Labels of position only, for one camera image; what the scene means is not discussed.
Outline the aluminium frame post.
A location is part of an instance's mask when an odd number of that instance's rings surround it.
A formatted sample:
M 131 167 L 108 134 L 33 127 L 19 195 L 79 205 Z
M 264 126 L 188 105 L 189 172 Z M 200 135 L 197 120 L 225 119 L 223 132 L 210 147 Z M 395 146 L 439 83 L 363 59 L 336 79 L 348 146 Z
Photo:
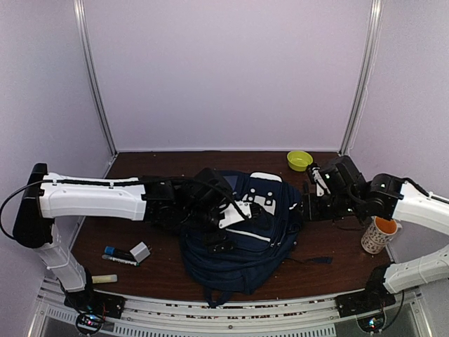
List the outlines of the aluminium frame post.
M 74 4 L 76 26 L 79 31 L 81 49 L 83 51 L 83 58 L 88 76 L 88 85 L 91 91 L 95 112 L 98 116 L 98 120 L 100 123 L 100 129 L 105 138 L 107 149 L 111 157 L 110 162 L 113 162 L 118 155 L 118 151 L 112 136 L 112 130 L 110 128 L 109 121 L 107 119 L 105 106 L 100 92 L 98 76 L 95 71 L 95 63 L 91 48 L 91 42 L 89 39 L 88 24 L 86 19 L 85 1 L 74 0 L 73 4 Z
M 384 1 L 371 1 L 370 17 L 366 34 L 366 42 L 361 62 L 361 68 L 356 85 L 356 91 L 349 114 L 349 119 L 344 132 L 342 143 L 338 151 L 339 155 L 349 155 L 354 147 L 358 128 L 361 123 L 363 110 L 368 97 L 368 83 L 375 66 L 378 41 L 382 24 L 382 12 Z

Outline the patterned mug orange inside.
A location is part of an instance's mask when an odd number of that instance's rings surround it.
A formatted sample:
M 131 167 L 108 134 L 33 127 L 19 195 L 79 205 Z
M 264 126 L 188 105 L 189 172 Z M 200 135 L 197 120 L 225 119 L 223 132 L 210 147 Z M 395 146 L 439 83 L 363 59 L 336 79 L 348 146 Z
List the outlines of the patterned mug orange inside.
M 361 238 L 361 247 L 366 253 L 377 255 L 402 229 L 402 224 L 396 220 L 373 216 Z

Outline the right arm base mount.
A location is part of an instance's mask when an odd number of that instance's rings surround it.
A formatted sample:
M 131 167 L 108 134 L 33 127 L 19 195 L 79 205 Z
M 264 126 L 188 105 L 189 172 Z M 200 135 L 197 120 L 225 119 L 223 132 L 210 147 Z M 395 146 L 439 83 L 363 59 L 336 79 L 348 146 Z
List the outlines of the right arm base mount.
M 388 267 L 389 264 L 376 267 L 370 273 L 363 290 L 335 297 L 341 318 L 381 310 L 396 303 L 395 295 L 389 293 L 383 285 Z

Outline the white power adapter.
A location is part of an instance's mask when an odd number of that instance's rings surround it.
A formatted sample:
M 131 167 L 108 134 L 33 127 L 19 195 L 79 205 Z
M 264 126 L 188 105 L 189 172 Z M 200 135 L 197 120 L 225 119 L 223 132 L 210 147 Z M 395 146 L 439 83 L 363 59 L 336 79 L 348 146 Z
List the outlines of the white power adapter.
M 134 257 L 137 263 L 141 263 L 151 256 L 151 248 L 144 242 L 140 242 L 130 250 L 130 254 Z

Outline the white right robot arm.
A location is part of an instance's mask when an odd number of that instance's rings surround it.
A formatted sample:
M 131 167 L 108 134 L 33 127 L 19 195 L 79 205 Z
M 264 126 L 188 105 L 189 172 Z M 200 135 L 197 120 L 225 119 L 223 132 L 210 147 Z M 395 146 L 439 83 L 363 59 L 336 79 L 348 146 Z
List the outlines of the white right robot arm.
M 303 212 L 308 221 L 337 220 L 356 216 L 405 221 L 448 233 L 448 199 L 427 192 L 411 178 L 386 173 L 367 181 L 347 155 L 323 166 L 308 165 L 307 175 L 316 191 L 304 196 Z M 375 268 L 360 294 L 364 309 L 374 310 L 388 293 L 448 278 L 448 247 L 404 263 Z

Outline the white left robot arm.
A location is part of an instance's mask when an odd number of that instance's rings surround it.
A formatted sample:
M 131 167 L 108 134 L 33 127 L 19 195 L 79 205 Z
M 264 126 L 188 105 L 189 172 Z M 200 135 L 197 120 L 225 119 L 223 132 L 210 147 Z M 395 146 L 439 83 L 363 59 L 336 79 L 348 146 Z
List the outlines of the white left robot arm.
M 34 249 L 86 312 L 97 310 L 101 297 L 90 288 L 87 269 L 58 238 L 56 218 L 123 218 L 175 230 L 188 217 L 199 216 L 201 225 L 215 229 L 219 210 L 234 203 L 229 183 L 209 168 L 193 178 L 96 180 L 50 173 L 45 163 L 38 163 L 18 192 L 22 199 L 13 226 L 14 240 Z

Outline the right aluminium frame post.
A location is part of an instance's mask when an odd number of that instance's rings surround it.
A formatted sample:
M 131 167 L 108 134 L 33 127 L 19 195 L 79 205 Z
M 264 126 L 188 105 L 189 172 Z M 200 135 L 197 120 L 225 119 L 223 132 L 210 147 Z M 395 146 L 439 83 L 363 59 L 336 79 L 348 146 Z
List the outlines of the right aluminium frame post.
M 382 12 L 384 1 L 371 1 L 370 17 L 366 34 L 366 42 L 361 62 L 361 68 L 356 85 L 356 91 L 349 114 L 349 119 L 344 132 L 342 143 L 338 151 L 339 155 L 349 155 L 354 147 L 358 128 L 361 123 L 363 110 L 368 97 L 368 83 L 375 66 L 378 41 L 382 24 Z

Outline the front aluminium rail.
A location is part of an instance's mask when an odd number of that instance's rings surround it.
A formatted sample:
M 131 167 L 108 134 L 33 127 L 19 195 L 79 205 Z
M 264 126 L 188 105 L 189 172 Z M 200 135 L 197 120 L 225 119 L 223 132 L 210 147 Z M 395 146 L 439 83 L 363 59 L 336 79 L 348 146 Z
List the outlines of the front aluminium rail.
M 435 336 L 423 295 L 396 295 L 383 309 L 343 317 L 337 294 L 276 300 L 240 300 L 210 309 L 203 301 L 134 296 L 106 284 L 97 291 L 125 299 L 120 318 L 108 318 L 98 336 L 367 336 L 363 323 L 385 316 L 380 336 Z

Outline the blue cap black marker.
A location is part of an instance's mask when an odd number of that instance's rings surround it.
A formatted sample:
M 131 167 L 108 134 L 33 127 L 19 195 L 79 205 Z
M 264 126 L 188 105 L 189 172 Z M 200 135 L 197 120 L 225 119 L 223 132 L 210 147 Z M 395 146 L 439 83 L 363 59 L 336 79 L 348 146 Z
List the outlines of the blue cap black marker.
M 104 253 L 109 255 L 109 256 L 113 256 L 115 258 L 121 258 L 121 259 L 129 259 L 129 260 L 133 260 L 134 257 L 131 254 L 131 252 L 129 251 L 124 251 L 121 249 L 117 249 L 115 247 L 112 246 L 106 246 Z

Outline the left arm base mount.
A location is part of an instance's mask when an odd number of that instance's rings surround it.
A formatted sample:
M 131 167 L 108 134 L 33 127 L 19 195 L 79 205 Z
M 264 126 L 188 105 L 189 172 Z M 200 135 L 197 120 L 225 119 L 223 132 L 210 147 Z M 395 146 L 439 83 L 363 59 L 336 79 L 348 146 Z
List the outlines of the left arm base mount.
M 87 282 L 80 291 L 68 291 L 62 284 L 60 288 L 65 295 L 64 305 L 75 309 L 78 313 L 92 314 L 100 318 L 120 319 L 122 316 L 125 298 L 97 292 L 92 282 Z

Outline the pale yellow eraser stick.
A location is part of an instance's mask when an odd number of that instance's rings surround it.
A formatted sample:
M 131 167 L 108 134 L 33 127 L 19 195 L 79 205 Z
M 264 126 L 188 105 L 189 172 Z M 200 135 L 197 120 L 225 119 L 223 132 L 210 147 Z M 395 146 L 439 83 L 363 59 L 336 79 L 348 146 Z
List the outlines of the pale yellow eraser stick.
M 118 281 L 117 275 L 97 275 L 92 276 L 92 281 L 94 284 L 107 284 L 114 283 Z

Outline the lime green bowl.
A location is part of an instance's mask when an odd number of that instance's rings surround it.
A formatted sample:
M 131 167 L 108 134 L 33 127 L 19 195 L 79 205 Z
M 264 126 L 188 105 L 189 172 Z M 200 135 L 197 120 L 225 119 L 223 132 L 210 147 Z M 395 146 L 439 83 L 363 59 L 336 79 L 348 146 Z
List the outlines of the lime green bowl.
M 308 152 L 290 151 L 287 154 L 287 161 L 290 169 L 297 172 L 304 172 L 313 163 L 313 157 Z

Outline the navy blue student backpack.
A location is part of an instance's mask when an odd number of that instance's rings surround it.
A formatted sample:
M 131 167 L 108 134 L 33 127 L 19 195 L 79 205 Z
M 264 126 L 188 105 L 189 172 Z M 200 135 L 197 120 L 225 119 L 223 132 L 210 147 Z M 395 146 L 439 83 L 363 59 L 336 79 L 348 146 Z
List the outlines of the navy blue student backpack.
M 270 173 L 221 171 L 235 201 L 259 204 L 256 225 L 238 223 L 225 228 L 235 248 L 207 253 L 202 231 L 186 227 L 180 234 L 180 253 L 187 274 L 203 287 L 210 308 L 228 302 L 234 293 L 251 295 L 295 249 L 304 224 L 302 195 L 280 176 Z

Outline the white marker pen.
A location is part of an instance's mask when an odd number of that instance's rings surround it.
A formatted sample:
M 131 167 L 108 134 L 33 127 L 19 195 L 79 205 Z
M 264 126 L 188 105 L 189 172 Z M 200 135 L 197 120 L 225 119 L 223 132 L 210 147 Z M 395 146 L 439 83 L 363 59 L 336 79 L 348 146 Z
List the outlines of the white marker pen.
M 102 259 L 103 260 L 109 260 L 109 261 L 112 261 L 112 262 L 115 262 L 115 263 L 122 263 L 122 264 L 126 264 L 126 265 L 132 265 L 132 266 L 135 266 L 135 267 L 139 267 L 140 266 L 140 264 L 138 262 L 131 261 L 131 260 L 126 260 L 126 259 L 121 259 L 121 258 L 116 258 L 116 257 L 109 256 L 109 255 L 106 255 L 106 254 L 102 255 Z

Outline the left aluminium frame post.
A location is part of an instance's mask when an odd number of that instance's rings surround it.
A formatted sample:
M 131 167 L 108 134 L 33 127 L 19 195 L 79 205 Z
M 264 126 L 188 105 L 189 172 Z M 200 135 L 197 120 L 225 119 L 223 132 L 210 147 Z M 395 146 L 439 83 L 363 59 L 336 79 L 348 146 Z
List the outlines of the left aluminium frame post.
M 95 71 L 95 63 L 91 48 L 91 42 L 89 39 L 88 24 L 86 19 L 85 1 L 74 0 L 73 4 L 74 4 L 76 26 L 79 31 L 81 49 L 83 51 L 83 58 L 88 76 L 88 85 L 91 91 L 95 112 L 98 116 L 98 120 L 100 123 L 100 129 L 105 138 L 107 149 L 111 157 L 110 162 L 113 162 L 118 155 L 118 151 L 112 136 L 112 130 L 110 128 L 109 121 L 107 119 L 105 106 L 100 92 L 98 76 Z

